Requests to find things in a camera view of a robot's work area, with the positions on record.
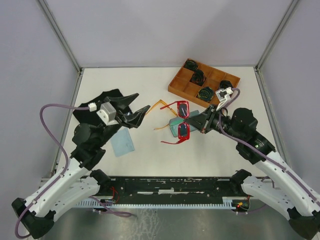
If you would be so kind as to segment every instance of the white table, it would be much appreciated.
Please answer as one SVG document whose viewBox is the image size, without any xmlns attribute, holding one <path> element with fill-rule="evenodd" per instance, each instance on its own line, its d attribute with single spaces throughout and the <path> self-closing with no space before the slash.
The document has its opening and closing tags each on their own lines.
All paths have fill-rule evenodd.
<svg viewBox="0 0 320 240">
<path fill-rule="evenodd" d="M 272 144 L 275 144 L 267 113 L 252 67 L 217 67 L 241 78 L 239 98 L 228 108 L 229 115 L 239 107 L 253 111 L 258 119 L 257 130 Z M 136 111 L 146 105 L 153 105 L 162 99 L 166 103 L 182 98 L 168 92 L 168 85 L 178 72 L 178 67 L 135 67 L 135 68 L 86 68 L 83 73 L 75 106 L 88 102 L 102 92 L 120 89 L 124 96 L 139 93 L 130 105 Z M 160 141 L 176 142 L 170 128 L 153 130 L 169 122 L 174 115 L 169 110 L 152 110 L 139 128 L 129 130 L 135 151 L 115 157 L 109 142 L 103 147 L 106 153 L 95 169 L 110 176 L 184 176 L 184 177 L 230 177 L 236 170 L 246 169 L 254 176 L 266 174 L 244 160 L 236 151 L 237 143 L 215 131 L 201 134 L 193 131 L 190 140 L 169 145 Z M 190 103 L 190 111 L 205 108 Z M 72 116 L 64 147 L 70 154 L 76 147 L 72 142 L 78 121 Z M 58 168 L 64 165 L 60 158 Z"/>
</svg>

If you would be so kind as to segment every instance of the wall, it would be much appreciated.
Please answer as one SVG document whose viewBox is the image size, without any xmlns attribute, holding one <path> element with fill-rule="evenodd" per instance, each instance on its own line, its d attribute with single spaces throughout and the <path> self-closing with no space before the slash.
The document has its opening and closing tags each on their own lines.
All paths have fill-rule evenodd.
<svg viewBox="0 0 320 240">
<path fill-rule="evenodd" d="M 320 1 L 304 0 L 262 69 L 293 169 L 320 192 Z"/>
<path fill-rule="evenodd" d="M 82 67 L 256 65 L 291 0 L 47 0 Z"/>
<path fill-rule="evenodd" d="M 70 104 L 77 72 L 35 0 L 2 1 L 0 33 L 0 232 L 1 239 L 15 240 L 11 202 L 37 189 L 57 151 L 39 110 Z M 48 109 L 44 115 L 60 138 L 67 112 Z"/>
</svg>

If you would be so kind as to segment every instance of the wooden tray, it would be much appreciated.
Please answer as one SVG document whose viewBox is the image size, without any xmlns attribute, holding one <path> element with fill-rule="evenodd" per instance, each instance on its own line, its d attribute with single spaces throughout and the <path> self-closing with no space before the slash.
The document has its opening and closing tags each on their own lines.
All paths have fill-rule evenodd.
<svg viewBox="0 0 320 240">
<path fill-rule="evenodd" d="M 183 64 L 183 66 L 180 68 L 180 70 L 178 71 L 178 73 L 175 75 L 175 77 L 173 78 L 173 80 L 168 86 L 168 91 L 170 93 L 178 95 L 195 104 L 198 104 L 202 107 L 207 108 L 211 104 L 213 105 L 219 104 L 219 100 L 216 96 L 216 93 L 214 93 L 214 96 L 210 102 L 206 102 L 197 98 L 199 90 L 209 86 L 210 88 L 212 88 L 214 92 L 216 92 L 219 89 L 220 82 L 222 80 L 228 80 L 231 82 L 234 88 L 237 87 L 240 81 L 240 77 L 218 70 L 214 67 L 205 65 L 201 62 L 198 62 L 198 61 L 195 61 L 195 62 L 198 65 L 197 69 L 202 70 L 204 73 L 205 81 L 203 85 L 199 86 L 190 82 L 191 77 L 194 74 L 194 71 L 184 68 L 184 64 Z"/>
</svg>

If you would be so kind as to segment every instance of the sunglasses lens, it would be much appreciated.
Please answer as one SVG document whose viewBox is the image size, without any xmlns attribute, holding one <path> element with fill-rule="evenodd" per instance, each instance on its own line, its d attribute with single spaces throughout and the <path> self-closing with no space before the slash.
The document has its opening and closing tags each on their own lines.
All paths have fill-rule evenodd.
<svg viewBox="0 0 320 240">
<path fill-rule="evenodd" d="M 188 116 L 188 105 L 187 104 L 185 104 L 185 103 L 179 104 L 178 115 L 181 118 L 185 118 L 186 116 Z"/>
<path fill-rule="evenodd" d="M 188 135 L 188 128 L 185 123 L 181 123 L 179 125 L 179 136 L 180 137 L 186 137 Z"/>
</svg>

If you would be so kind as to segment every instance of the red sunglasses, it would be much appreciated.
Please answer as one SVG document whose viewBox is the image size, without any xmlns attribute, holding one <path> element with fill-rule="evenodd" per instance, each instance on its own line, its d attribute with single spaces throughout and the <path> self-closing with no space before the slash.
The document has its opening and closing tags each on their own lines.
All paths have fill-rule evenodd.
<svg viewBox="0 0 320 240">
<path fill-rule="evenodd" d="M 189 117 L 189 102 L 188 101 L 174 101 L 166 106 L 161 107 L 160 109 L 165 109 L 171 106 L 172 104 L 177 104 L 178 116 L 183 119 L 187 119 Z M 165 144 L 181 144 L 184 141 L 190 138 L 190 126 L 188 123 L 182 122 L 178 125 L 178 138 L 179 141 L 176 143 L 161 141 L 161 143 Z"/>
</svg>

